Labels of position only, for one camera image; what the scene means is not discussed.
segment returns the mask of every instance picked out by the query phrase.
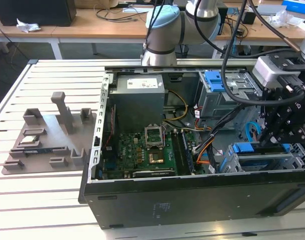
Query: green circuit board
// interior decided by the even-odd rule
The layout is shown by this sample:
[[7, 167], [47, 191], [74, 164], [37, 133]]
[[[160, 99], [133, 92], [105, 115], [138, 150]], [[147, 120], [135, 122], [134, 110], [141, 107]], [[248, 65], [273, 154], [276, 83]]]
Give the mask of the green circuit board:
[[[188, 147], [195, 145], [193, 133], [186, 132]], [[159, 132], [148, 134], [149, 142], [160, 141]], [[148, 171], [148, 170], [172, 170], [177, 175], [176, 161], [170, 132], [163, 136], [162, 163], [150, 163], [150, 150], [146, 147], [145, 133], [122, 133], [118, 139], [117, 159], [105, 159], [104, 173], [107, 179], [124, 179], [125, 172]]]

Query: gray floor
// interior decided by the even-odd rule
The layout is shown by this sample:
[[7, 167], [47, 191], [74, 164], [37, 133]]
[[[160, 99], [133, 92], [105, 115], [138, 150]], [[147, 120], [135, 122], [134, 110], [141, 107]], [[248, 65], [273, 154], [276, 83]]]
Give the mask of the gray floor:
[[[142, 53], [142, 44], [97, 44], [97, 55], [93, 55], [90, 43], [61, 44], [61, 54], [64, 59], [139, 59]], [[29, 59], [55, 59], [50, 44], [47, 43], [20, 43], [20, 50]], [[25, 67], [27, 60], [15, 47], [9, 47], [8, 54], [0, 54], [0, 102], [7, 94], [12, 84]], [[211, 58], [213, 50], [207, 45], [189, 46], [188, 58]]]

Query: blue box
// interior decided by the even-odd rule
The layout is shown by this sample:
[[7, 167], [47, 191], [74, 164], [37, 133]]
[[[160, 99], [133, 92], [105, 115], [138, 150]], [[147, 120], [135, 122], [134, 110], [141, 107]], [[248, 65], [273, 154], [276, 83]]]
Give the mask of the blue box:
[[305, 0], [283, 0], [282, 5], [287, 6], [287, 11], [305, 14]]

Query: wooden desk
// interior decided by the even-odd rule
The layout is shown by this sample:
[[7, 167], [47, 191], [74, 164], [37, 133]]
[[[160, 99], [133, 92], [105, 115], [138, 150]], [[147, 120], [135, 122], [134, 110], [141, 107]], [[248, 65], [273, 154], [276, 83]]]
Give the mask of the wooden desk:
[[[99, 13], [105, 16], [106, 11]], [[130, 16], [135, 13], [109, 13], [106, 17], [110, 19]], [[132, 22], [110, 22], [98, 18], [93, 9], [78, 9], [77, 15], [70, 27], [57, 26], [52, 32], [55, 38], [121, 38], [121, 39], [142, 39], [145, 38], [147, 29], [145, 23], [134, 16], [137, 21]], [[146, 21], [146, 14], [141, 18]]]
[[[277, 0], [264, 0], [262, 4], [281, 4]], [[226, 3], [228, 7], [240, 7], [240, 3]], [[134, 13], [109, 13], [108, 18], [120, 18]], [[32, 42], [51, 44], [56, 59], [63, 59], [59, 43], [91, 43], [93, 53], [96, 54], [96, 43], [143, 43], [147, 29], [145, 23], [138, 17], [135, 22], [116, 23], [96, 17], [93, 9], [77, 9], [76, 17], [70, 27], [42, 26], [41, 31], [25, 33], [15, 26], [2, 26], [1, 29], [13, 42]], [[286, 46], [286, 44], [256, 18], [253, 25], [247, 25], [248, 36], [242, 40], [241, 45], [250, 46]], [[298, 44], [305, 37], [305, 32], [298, 27], [290, 26], [278, 29], [281, 33], [296, 41]], [[231, 37], [230, 27], [225, 24], [222, 34], [216, 37], [215, 44], [223, 48]], [[0, 42], [8, 40], [0, 32]]]

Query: motherboard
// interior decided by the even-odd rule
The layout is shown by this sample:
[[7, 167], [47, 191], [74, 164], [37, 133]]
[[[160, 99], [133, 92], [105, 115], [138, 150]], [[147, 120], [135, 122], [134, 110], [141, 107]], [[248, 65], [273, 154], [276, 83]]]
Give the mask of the motherboard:
[[159, 126], [148, 127], [145, 132], [120, 133], [116, 154], [104, 159], [103, 179], [192, 174], [194, 165], [191, 151], [196, 146], [194, 134], [191, 131], [159, 129]]

